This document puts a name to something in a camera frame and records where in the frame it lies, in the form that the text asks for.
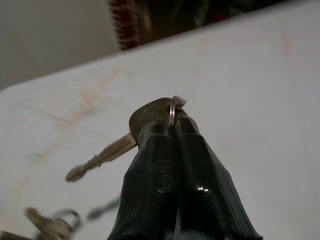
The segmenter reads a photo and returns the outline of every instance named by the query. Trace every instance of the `key blade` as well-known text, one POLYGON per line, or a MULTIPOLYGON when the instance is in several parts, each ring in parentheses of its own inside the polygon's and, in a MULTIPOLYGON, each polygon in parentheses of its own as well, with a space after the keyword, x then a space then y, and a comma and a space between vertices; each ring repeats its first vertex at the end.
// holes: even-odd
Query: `key blade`
POLYGON ((100 167, 102 163, 110 162, 122 154, 128 152, 137 145, 136 140, 131 133, 121 137, 117 141, 105 147, 102 152, 94 155, 89 161, 83 165, 75 166, 65 176, 67 182, 75 182, 81 179, 87 171, 100 167))

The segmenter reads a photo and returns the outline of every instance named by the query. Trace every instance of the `wall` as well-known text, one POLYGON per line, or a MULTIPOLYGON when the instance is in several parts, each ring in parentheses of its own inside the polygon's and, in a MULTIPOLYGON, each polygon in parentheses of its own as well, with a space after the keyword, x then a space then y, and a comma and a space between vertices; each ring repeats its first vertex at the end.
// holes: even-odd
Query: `wall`
POLYGON ((0 1, 0 89, 117 51, 104 0, 0 1))

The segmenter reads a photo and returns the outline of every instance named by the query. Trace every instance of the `key ring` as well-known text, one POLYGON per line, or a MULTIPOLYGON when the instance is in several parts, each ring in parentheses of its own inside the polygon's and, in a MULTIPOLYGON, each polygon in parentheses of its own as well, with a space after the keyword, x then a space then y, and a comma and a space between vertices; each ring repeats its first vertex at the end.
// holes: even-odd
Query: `key ring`
POLYGON ((176 106, 177 106, 177 98, 174 96, 170 101, 170 115, 169 115, 169 126, 172 128, 175 123, 176 117, 176 106))

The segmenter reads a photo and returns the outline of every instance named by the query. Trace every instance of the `white table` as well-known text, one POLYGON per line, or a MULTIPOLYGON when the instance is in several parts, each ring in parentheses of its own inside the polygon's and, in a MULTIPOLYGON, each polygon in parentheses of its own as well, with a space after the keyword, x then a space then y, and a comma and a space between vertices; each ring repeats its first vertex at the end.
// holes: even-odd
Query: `white table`
MULTIPOLYGON (((131 113, 179 95, 266 240, 320 235, 320 3, 255 13, 10 87, 0 94, 0 228, 116 199, 137 149, 77 183, 66 173, 128 132, 131 113)), ((116 210, 84 220, 104 240, 116 210)))

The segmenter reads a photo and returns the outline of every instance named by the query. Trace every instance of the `key head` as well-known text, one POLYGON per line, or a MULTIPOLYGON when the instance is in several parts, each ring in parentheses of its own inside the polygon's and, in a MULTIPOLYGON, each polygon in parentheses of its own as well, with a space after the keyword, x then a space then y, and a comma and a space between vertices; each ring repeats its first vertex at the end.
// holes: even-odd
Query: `key head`
MULTIPOLYGON (((136 110, 129 119, 130 132, 135 140, 138 140, 140 130, 148 123, 159 120, 165 123, 169 122, 171 98, 163 97, 140 107, 136 110)), ((175 117, 187 115, 181 109, 186 103, 183 99, 179 98, 176 105, 175 117)))

